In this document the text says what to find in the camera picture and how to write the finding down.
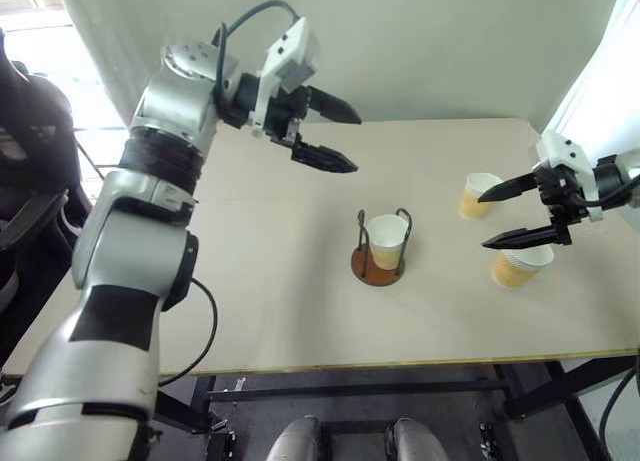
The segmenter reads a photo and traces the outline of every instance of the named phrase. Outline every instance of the black metal leg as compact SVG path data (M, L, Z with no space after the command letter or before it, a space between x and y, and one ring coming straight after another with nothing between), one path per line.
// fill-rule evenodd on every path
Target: black metal leg
M503 379L509 385L509 388L506 389L504 393L507 399L517 398L524 394L522 384L520 384L520 380L512 364L494 364L493 369L498 379Z
M223 461L233 456L233 444L236 435L233 433L211 433L205 453L206 461Z
M215 376L203 376L199 377L196 381L196 387L193 390L193 396L191 397L191 407L200 413L209 413L209 406L211 405L211 391L216 384ZM212 423L220 422L215 414L211 413Z
M351 386L314 386L302 388L249 389L243 391L214 391L216 403L257 401L263 398L292 399L342 396L372 396L379 394L458 393L464 391L502 391L509 385L501 379L480 381L447 381L434 383L364 384Z
M196 433L208 432L211 424L208 413L198 411L162 391L158 391L153 419L183 431Z
M506 414L515 419L556 406L574 395L631 368L634 356L593 359L539 388L504 403Z
M565 374L564 369L558 361L545 363L552 379L559 378ZM582 404L575 396L564 402L567 414L571 418L571 422L576 429L576 433L580 437L582 446L584 447L587 457L590 461L603 461L608 459L607 453L598 438L596 430L593 428L589 417L584 412Z

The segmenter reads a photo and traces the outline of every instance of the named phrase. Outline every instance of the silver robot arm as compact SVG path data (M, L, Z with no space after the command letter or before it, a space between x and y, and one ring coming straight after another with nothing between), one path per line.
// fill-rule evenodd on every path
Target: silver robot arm
M572 243L569 226L588 217L596 222L603 212L628 205L640 208L640 148L599 159L592 167L577 143L547 131L531 150L532 172L505 181L479 201L503 201L537 189L548 207L551 224L516 229L483 243L493 249L523 249L548 243Z
M252 124L318 169L357 169L336 151L302 143L298 133L308 108L360 122L344 101L301 86L316 70L317 41L305 18L271 47L261 78L241 73L223 49L200 42L164 49L121 169L106 177L73 253L80 302L20 384L0 436L3 461L146 458L159 316L188 291L198 240L186 226L219 119Z

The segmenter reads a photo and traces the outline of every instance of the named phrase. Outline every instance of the floor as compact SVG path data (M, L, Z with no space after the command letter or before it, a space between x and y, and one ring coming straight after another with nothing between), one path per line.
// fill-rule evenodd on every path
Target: floor
M521 379L526 389L540 382L535 367ZM445 367L423 369L374 369L331 372L269 374L253 376L219 376L216 390L247 388L313 386L322 384L363 384L472 380L494 377L490 367ZM190 402L195 378L188 377L165 388L166 392ZM479 448L479 423L494 421L494 406L503 400L501 393L451 393L378 395L351 398L272 400L212 405L238 436L234 459L264 461L271 445L286 425L305 414L321 421L394 420L411 417L423 422L439 437L451 461L483 461ZM587 460L573 426L563 407L531 416L523 421L501 425L508 433L505 459L510 461ZM204 451L203 436L194 436L156 424L163 431L160 445L150 456L152 461L200 460ZM384 438L380 435L341 435L333 437L335 461L383 461Z

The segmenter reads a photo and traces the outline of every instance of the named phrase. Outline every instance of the metal table frame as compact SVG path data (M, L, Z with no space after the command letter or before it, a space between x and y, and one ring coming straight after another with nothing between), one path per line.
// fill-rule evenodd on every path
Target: metal table frame
M506 400L498 406L498 421L522 419L542 410L564 404L590 461L606 459L602 445L577 396L586 390L632 368L634 356L593 359L569 372L557 361L543 363L551 380L524 392L511 364L496 364L493 379L454 380L446 382L366 384L351 386L316 386L241 391L215 391L215 376L200 377L190 405L158 392L155 420L192 433L208 434L207 461L229 458L235 434L225 429L226 422L209 411L210 404L292 399L309 397L371 396L382 394L455 393L469 391L502 391ZM384 432L392 421L345 421L323 423L323 433L356 434Z

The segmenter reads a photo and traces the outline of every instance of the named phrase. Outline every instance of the black chair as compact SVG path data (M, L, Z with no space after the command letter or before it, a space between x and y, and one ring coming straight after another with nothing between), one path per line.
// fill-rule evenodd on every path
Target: black chair
M0 29L0 367L71 266L80 179L68 100L8 60Z

